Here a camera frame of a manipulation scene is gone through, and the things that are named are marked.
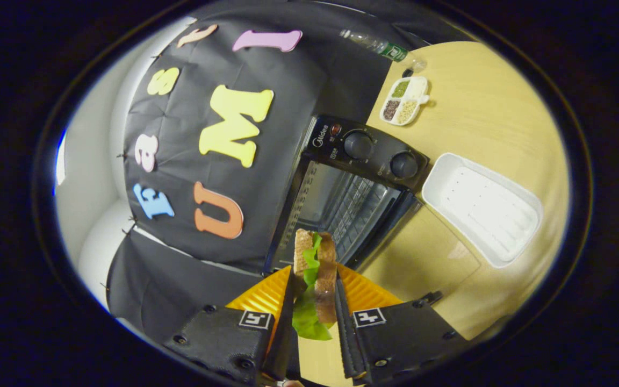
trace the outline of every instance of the bread slice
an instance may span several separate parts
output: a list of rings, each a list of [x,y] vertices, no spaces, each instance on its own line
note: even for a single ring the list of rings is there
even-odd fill
[[[336,322],[336,243],[329,233],[319,233],[321,243],[317,256],[319,258],[319,272],[316,284],[314,285],[315,305],[317,316],[320,323]],[[305,291],[307,285],[303,279],[307,261],[303,257],[303,252],[312,248],[312,231],[300,228],[295,232],[295,254],[293,257],[293,273],[297,278],[296,289],[299,292]]]

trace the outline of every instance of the bottle label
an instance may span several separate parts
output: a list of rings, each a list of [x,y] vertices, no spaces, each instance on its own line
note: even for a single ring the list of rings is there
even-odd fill
[[[379,53],[381,56],[385,56],[393,61],[400,62],[407,56],[407,50],[392,42],[386,46],[386,48]]]

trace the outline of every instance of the midea logo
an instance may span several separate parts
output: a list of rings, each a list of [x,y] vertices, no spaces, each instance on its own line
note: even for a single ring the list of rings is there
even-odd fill
[[[316,139],[312,140],[312,145],[314,145],[317,148],[319,148],[322,145],[324,145],[324,135],[326,135],[326,128],[327,128],[327,126],[324,125],[324,128],[322,128],[321,133],[319,134],[319,137],[317,137]]]

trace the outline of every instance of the white tray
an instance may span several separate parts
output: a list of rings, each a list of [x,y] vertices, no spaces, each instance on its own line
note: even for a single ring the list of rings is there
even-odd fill
[[[401,82],[405,81],[410,81],[407,88],[405,89],[405,94],[402,97],[393,97],[392,95],[395,91],[395,88],[397,88],[397,86]],[[424,103],[427,103],[429,101],[429,96],[427,95],[427,88],[428,81],[423,76],[408,76],[406,78],[398,79],[397,81],[395,81],[395,83],[393,83],[393,86],[391,86],[391,90],[388,92],[388,97],[384,101],[384,105],[381,106],[379,117],[381,118],[381,120],[398,126],[407,125],[408,123],[412,122],[412,120],[417,116],[417,113],[420,111],[420,105],[423,105]],[[393,115],[393,118],[391,118],[391,120],[386,120],[386,117],[384,117],[384,111],[386,110],[386,105],[388,105],[389,101],[398,101],[399,105],[395,111],[395,114]],[[398,122],[398,115],[402,111],[403,104],[409,101],[415,102],[415,109],[410,114],[410,117],[408,117],[403,122]]]
[[[535,194],[452,153],[436,161],[422,197],[499,269],[523,252],[543,215]]]

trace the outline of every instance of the sandwich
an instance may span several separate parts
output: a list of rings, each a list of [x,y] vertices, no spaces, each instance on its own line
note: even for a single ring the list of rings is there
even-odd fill
[[[301,338],[331,340],[336,322],[336,243],[331,234],[300,228],[293,257],[293,327]]]

